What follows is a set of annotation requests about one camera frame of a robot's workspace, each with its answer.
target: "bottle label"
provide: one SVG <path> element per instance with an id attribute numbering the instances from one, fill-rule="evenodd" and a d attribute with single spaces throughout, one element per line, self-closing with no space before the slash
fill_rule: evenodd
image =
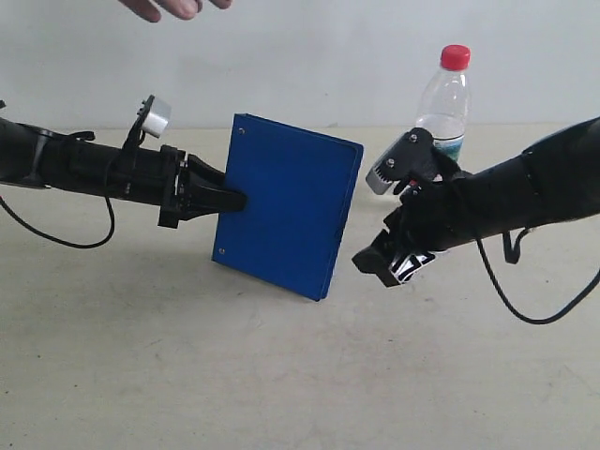
<path id="1" fill-rule="evenodd" d="M 458 136 L 452 139 L 436 139 L 433 142 L 433 145 L 440 150 L 442 153 L 449 156 L 454 161 L 458 161 L 458 157 L 460 156 L 460 147 L 462 146 L 462 140 L 464 135 Z"/>

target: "blue book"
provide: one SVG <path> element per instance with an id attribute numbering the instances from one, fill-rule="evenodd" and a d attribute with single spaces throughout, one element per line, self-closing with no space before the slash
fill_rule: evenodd
<path id="1" fill-rule="evenodd" d="M 236 114 L 225 187 L 244 192 L 247 206 L 219 214 L 213 261 L 324 299 L 363 152 L 355 142 Z"/>

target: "red bottle cap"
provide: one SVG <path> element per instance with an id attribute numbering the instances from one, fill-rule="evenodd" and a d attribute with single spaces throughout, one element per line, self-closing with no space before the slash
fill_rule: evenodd
<path id="1" fill-rule="evenodd" d="M 464 70 L 469 66 L 471 50 L 464 45 L 447 45 L 442 50 L 442 67 L 447 70 Z"/>

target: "robotic hand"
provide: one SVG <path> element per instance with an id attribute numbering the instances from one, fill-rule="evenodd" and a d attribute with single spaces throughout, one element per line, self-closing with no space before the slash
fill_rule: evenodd
<path id="1" fill-rule="evenodd" d="M 32 233 L 72 248 L 95 248 L 111 239 L 111 198 L 159 206 L 158 226 L 174 229 L 180 220 L 243 210 L 246 195 L 224 188 L 223 172 L 169 145 L 159 152 L 141 148 L 146 134 L 160 137 L 170 115 L 169 105 L 150 96 L 122 148 L 91 143 L 92 132 L 64 135 L 0 117 L 0 183 L 104 197 L 112 225 L 102 241 L 71 244 L 25 223 L 2 198 L 0 206 Z"/>
<path id="2" fill-rule="evenodd" d="M 382 155 L 367 177 L 380 194 L 397 183 L 394 193 L 401 205 L 383 221 L 387 230 L 352 261 L 360 272 L 374 274 L 392 287 L 409 282 L 440 252 L 475 241 L 511 312 L 526 323 L 556 322 L 592 291 L 600 271 L 557 314 L 531 319 L 516 311 L 504 295 L 482 240 L 501 235 L 505 260 L 516 264 L 520 241 L 532 229 L 600 213 L 599 173 L 600 118 L 547 136 L 520 155 L 476 174 L 462 171 L 437 151 L 426 130 L 413 128 Z M 510 232 L 518 229 L 522 231 L 513 245 Z"/>

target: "plastic water bottle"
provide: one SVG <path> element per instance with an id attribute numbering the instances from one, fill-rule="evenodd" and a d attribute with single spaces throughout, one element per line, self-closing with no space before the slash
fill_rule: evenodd
<path id="1" fill-rule="evenodd" d="M 471 108 L 471 92 L 467 83 L 467 69 L 471 50 L 464 45 L 448 45 L 443 48 L 440 65 L 429 80 L 417 108 L 415 127 L 424 128 L 434 138 L 434 145 L 450 158 L 458 161 Z M 397 142 L 378 158 L 367 174 L 371 190 L 394 201 L 392 182 L 382 178 L 378 167 L 388 159 Z"/>

